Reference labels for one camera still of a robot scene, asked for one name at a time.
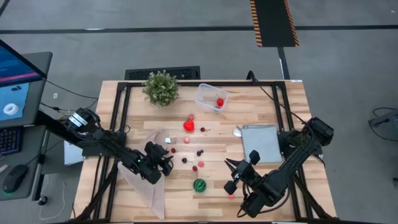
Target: green striped ball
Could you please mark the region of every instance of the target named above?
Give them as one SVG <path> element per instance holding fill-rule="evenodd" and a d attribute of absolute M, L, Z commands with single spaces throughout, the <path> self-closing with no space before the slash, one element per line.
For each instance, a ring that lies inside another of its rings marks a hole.
<path fill-rule="evenodd" d="M 203 179 L 196 179 L 193 182 L 193 189 L 196 192 L 204 192 L 206 190 L 206 182 Z"/>

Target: plastic container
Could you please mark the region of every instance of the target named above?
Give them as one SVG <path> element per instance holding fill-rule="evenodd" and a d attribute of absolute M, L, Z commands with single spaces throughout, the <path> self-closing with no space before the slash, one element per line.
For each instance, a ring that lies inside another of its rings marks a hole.
<path fill-rule="evenodd" d="M 217 100 L 221 98 L 224 100 L 222 107 L 217 108 Z M 228 92 L 220 88 L 202 83 L 199 85 L 195 93 L 195 103 L 203 108 L 213 110 L 220 113 L 228 102 Z"/>

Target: desk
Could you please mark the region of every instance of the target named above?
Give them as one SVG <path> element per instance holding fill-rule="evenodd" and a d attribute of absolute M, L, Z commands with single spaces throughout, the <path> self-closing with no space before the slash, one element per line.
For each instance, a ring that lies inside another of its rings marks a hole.
<path fill-rule="evenodd" d="M 103 82 L 96 112 L 101 117 L 103 127 L 109 127 L 113 111 L 114 97 L 118 82 Z M 311 117 L 303 83 L 286 81 L 290 108 L 304 120 Z M 274 102 L 270 100 L 258 86 L 223 86 L 229 92 L 225 111 L 214 114 L 211 111 L 199 109 L 193 96 L 194 86 L 182 86 L 180 97 L 174 104 L 159 109 L 151 106 L 141 92 L 142 87 L 131 90 L 126 124 L 131 127 L 127 135 L 127 146 L 134 145 L 144 139 L 153 129 L 167 128 L 170 137 L 176 137 L 177 142 L 169 145 L 176 148 L 174 169 L 165 181 L 165 221 L 292 221 L 295 220 L 292 203 L 289 199 L 282 208 L 256 218 L 248 216 L 236 218 L 239 205 L 243 199 L 241 186 L 235 192 L 235 199 L 228 199 L 223 186 L 231 179 L 230 171 L 223 162 L 226 157 L 235 160 L 243 159 L 243 147 L 240 138 L 233 136 L 236 125 L 244 124 L 277 124 Z M 122 112 L 123 102 L 119 105 L 118 121 Z M 195 132 L 187 134 L 182 127 L 187 115 L 195 114 Z M 294 119 L 294 126 L 301 127 Z M 199 129 L 211 129 L 201 133 Z M 183 138 L 189 136 L 190 144 L 184 144 Z M 203 149 L 201 157 L 196 156 L 197 150 Z M 189 161 L 204 161 L 205 166 L 198 172 L 192 171 L 192 164 L 183 164 L 181 159 Z M 97 157 L 84 161 L 80 182 L 76 193 L 75 210 L 79 214 L 91 200 L 91 191 L 95 178 Z M 260 174 L 276 169 L 280 164 L 258 164 L 255 168 Z M 309 191 L 318 203 L 330 215 L 335 215 L 335 208 L 330 194 L 328 180 L 323 164 L 310 157 L 303 165 Z M 193 180 L 206 180 L 207 189 L 203 193 L 195 193 L 192 189 Z M 105 192 L 100 217 L 104 217 L 108 193 Z M 300 200 L 302 216 L 305 214 Z M 112 222 L 158 222 L 156 216 L 146 207 L 134 189 L 123 179 L 118 179 L 113 203 Z"/>
<path fill-rule="evenodd" d="M 50 62 L 52 58 L 51 52 L 41 52 L 23 55 L 27 60 L 36 65 L 44 73 L 48 74 L 50 68 Z M 21 118 L 9 119 L 0 121 L 0 128 L 23 126 L 34 124 L 37 110 L 39 109 L 39 103 L 42 98 L 45 81 L 32 82 L 29 85 L 27 93 L 26 103 L 24 107 L 24 114 Z M 43 138 L 45 135 L 44 126 L 26 127 L 22 133 L 22 149 L 21 152 L 6 156 L 0 160 L 0 166 L 4 164 L 9 167 L 0 174 L 0 186 L 6 178 L 9 171 L 18 164 L 25 164 L 27 161 L 32 159 L 34 156 L 40 153 L 43 144 Z M 34 159 L 29 163 L 29 170 L 26 177 L 21 183 L 21 186 L 15 192 L 6 194 L 3 190 L 0 190 L 0 200 L 12 200 L 18 198 L 26 198 L 32 191 L 32 185 L 34 177 L 36 175 L 36 168 L 39 162 L 39 158 Z"/>

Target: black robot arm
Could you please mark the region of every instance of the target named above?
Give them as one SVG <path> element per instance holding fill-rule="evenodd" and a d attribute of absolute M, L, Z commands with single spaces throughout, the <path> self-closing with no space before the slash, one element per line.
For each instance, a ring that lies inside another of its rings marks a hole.
<path fill-rule="evenodd" d="M 170 160 L 173 157 L 165 157 L 168 151 L 162 146 L 148 142 L 145 146 L 146 155 L 137 149 L 125 147 L 121 142 L 121 139 L 125 139 L 123 134 L 103 129 L 100 117 L 90 109 L 80 108 L 61 122 L 67 131 L 81 140 L 78 146 L 83 150 L 85 147 L 100 147 L 119 159 L 132 173 L 140 174 L 152 184 L 160 179 L 160 172 L 168 176 L 172 170 Z"/>
<path fill-rule="evenodd" d="M 263 206 L 272 207 L 284 195 L 289 181 L 297 169 L 321 146 L 327 146 L 333 137 L 333 129 L 318 118 L 310 119 L 301 131 L 292 131 L 280 147 L 291 147 L 292 152 L 285 162 L 276 170 L 261 177 L 253 168 L 260 160 L 257 151 L 250 153 L 250 161 L 225 162 L 232 171 L 233 181 L 224 186 L 225 191 L 233 194 L 236 183 L 242 180 L 252 188 L 252 193 L 244 199 L 241 208 L 250 217 L 256 217 Z"/>

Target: wooden table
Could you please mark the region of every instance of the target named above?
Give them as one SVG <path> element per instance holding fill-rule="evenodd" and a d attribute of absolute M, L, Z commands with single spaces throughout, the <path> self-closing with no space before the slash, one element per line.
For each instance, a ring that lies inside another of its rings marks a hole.
<path fill-rule="evenodd" d="M 311 118 L 303 83 L 291 81 L 285 83 L 291 110 L 304 120 Z M 101 117 L 102 127 L 109 127 L 117 84 L 117 81 L 105 81 L 102 84 L 96 110 Z M 150 105 L 144 99 L 141 92 L 142 87 L 134 87 L 131 90 L 126 120 L 131 131 L 127 135 L 127 146 L 134 148 L 135 144 L 156 128 L 166 128 L 169 130 L 170 137 L 177 138 L 176 144 L 169 145 L 169 148 L 176 148 L 177 153 L 174 154 L 174 169 L 165 181 L 165 221 L 295 220 L 291 199 L 274 212 L 258 215 L 256 218 L 248 216 L 236 218 L 243 199 L 242 185 L 238 185 L 235 198 L 232 200 L 227 197 L 228 195 L 223 189 L 226 181 L 231 180 L 231 173 L 223 162 L 224 159 L 227 157 L 241 160 L 244 157 L 241 139 L 233 136 L 233 129 L 236 125 L 244 124 L 277 125 L 277 120 L 274 102 L 258 86 L 224 86 L 222 89 L 229 92 L 229 100 L 221 114 L 197 107 L 193 100 L 196 87 L 193 86 L 180 87 L 179 99 L 162 109 Z M 264 89 L 270 94 L 272 93 L 271 88 L 264 87 Z M 123 101 L 119 107 L 118 121 L 120 121 L 122 107 Z M 187 134 L 182 126 L 190 113 L 195 115 L 195 132 L 193 134 Z M 285 111 L 282 110 L 282 113 L 285 127 L 287 127 Z M 302 127 L 300 121 L 295 118 L 294 126 Z M 199 130 L 201 127 L 211 129 L 211 131 L 202 133 Z M 186 136 L 190 137 L 190 144 L 183 143 L 183 138 Z M 204 150 L 204 153 L 198 157 L 196 152 L 200 149 Z M 205 166 L 199 168 L 198 172 L 193 172 L 193 164 L 183 164 L 181 162 L 183 157 L 194 161 L 194 163 L 204 161 Z M 90 202 L 97 161 L 97 157 L 91 157 L 84 161 L 75 199 L 76 214 L 80 214 Z M 265 174 L 279 166 L 280 164 L 258 164 L 255 168 L 258 173 Z M 303 165 L 303 169 L 309 191 L 326 212 L 336 215 L 322 163 L 314 157 L 310 157 Z M 197 178 L 205 179 L 207 183 L 207 189 L 200 194 L 195 193 L 192 189 L 193 181 Z M 304 216 L 302 196 L 298 189 L 297 192 L 301 213 Z M 107 198 L 108 193 L 106 192 L 102 201 L 100 217 L 104 217 Z M 118 177 L 111 221 L 158 222 L 159 220 L 143 203 L 140 195 L 124 179 Z"/>

